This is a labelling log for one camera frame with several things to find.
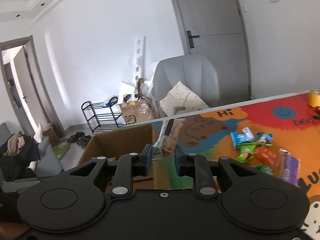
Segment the purple snack pack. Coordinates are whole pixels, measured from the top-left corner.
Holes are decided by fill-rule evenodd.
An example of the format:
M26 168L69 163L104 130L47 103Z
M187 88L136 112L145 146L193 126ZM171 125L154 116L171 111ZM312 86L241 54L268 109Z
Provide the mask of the purple snack pack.
M297 186L300 161L283 148L279 150L279 153L283 156L280 176L281 180Z

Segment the black shoe rack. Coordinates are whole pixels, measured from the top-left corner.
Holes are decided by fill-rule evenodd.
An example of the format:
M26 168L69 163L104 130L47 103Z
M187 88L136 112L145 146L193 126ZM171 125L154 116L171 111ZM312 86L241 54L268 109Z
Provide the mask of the black shoe rack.
M92 133L111 131L126 125L118 108L117 96L99 103L86 101L81 105L81 110Z

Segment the orange red snack packet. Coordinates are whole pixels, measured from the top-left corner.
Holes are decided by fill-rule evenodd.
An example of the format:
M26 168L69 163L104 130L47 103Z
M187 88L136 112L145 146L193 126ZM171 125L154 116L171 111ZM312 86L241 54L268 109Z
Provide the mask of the orange red snack packet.
M277 166L278 163L278 155L270 151L265 146L256 147L254 150L254 155L264 164L274 168Z

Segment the open cardboard box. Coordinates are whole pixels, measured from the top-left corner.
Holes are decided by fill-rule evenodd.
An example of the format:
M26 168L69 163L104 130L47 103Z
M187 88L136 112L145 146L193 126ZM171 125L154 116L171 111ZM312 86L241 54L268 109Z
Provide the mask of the open cardboard box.
M78 165L96 157L119 159L129 153L141 153L146 144L155 143L158 139L161 122L126 126L104 133L93 135L86 146ZM190 177L179 177L173 156L152 162L147 177L133 179L133 189L191 189L193 180Z

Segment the blue green plum packet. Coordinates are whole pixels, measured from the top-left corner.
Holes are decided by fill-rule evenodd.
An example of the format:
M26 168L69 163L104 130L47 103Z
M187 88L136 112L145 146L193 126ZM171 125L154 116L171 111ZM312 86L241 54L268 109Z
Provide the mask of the blue green plum packet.
M272 145L272 142L273 142L272 134L263 133L263 132L257 133L257 143L263 144L263 145Z

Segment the green candy packet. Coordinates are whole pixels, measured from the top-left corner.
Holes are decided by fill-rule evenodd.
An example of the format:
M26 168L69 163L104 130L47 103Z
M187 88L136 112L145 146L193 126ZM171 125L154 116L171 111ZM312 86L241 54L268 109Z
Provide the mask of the green candy packet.
M240 163L249 162L254 157L254 149L256 146L254 142L238 144L236 149L239 151L239 155L236 160Z

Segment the grey door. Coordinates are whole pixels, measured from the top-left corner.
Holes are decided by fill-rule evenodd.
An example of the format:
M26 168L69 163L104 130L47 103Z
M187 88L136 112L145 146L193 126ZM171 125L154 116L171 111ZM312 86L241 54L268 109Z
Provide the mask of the grey door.
M172 0L187 53L205 56L217 71L221 99L245 101L251 96L249 54L238 0ZM187 31L200 35L190 49Z

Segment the yellow tape roll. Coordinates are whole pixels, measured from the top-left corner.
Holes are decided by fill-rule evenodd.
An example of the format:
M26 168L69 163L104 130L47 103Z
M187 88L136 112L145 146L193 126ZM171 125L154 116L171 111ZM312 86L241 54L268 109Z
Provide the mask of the yellow tape roll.
M320 107L320 90L310 90L308 105L312 108Z

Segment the dotted beige cushion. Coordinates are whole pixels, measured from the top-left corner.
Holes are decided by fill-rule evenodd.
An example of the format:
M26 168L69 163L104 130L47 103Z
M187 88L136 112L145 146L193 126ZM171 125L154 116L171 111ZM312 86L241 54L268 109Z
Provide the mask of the dotted beige cushion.
M192 90L178 81L167 95L159 102L161 109L167 116L173 116L178 111L198 111L208 109L209 106Z

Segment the SF cardboard shipping box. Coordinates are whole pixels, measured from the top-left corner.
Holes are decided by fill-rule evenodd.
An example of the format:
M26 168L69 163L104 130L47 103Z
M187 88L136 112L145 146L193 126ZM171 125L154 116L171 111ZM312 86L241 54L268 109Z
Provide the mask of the SF cardboard shipping box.
M141 99L120 104L123 119L127 125L153 120L155 114L148 100Z

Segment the colourful cartoon table mat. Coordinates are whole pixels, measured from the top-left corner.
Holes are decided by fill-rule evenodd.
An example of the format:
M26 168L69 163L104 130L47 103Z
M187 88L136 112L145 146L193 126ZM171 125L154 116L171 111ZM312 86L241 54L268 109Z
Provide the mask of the colourful cartoon table mat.
M185 153L210 161L227 156L298 186L310 202L302 230L319 239L319 120L308 97L285 95L186 116L178 143Z

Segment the white perforated foam board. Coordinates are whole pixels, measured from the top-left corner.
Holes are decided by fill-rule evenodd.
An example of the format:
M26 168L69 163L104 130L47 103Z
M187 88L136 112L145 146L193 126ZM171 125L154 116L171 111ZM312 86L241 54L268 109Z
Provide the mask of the white perforated foam board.
M129 72L130 78L127 81L121 82L121 92L119 96L125 101L125 97L131 95L131 99L135 100L135 94L138 93L137 82L143 79L142 94L147 96L151 91L152 81L145 76L144 66L144 52L145 52L145 36L137 36L135 39L135 47L133 55L129 58L128 64L131 67Z

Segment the clear nut snack pack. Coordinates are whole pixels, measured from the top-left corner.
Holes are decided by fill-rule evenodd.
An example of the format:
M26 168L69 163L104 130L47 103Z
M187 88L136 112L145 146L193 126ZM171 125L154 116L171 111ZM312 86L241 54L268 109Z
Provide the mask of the clear nut snack pack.
M185 123L184 118L163 121L158 139L152 146L154 157L165 158L174 155L180 130Z

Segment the black sandals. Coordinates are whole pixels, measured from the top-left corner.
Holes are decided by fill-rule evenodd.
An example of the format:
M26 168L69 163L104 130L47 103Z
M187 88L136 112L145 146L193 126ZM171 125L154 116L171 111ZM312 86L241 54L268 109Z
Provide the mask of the black sandals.
M76 143L82 148L85 148L90 142L91 138L92 137L90 135L85 135L84 132L76 132L75 134L71 135L67 141L70 143Z

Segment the blue candy packet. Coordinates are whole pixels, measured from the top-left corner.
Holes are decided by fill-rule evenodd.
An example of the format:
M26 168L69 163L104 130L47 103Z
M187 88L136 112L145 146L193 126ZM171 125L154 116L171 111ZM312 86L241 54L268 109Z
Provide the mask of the blue candy packet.
M249 127L244 127L240 133L238 132L231 132L231 139L236 150L238 146L249 143L254 141L254 135Z

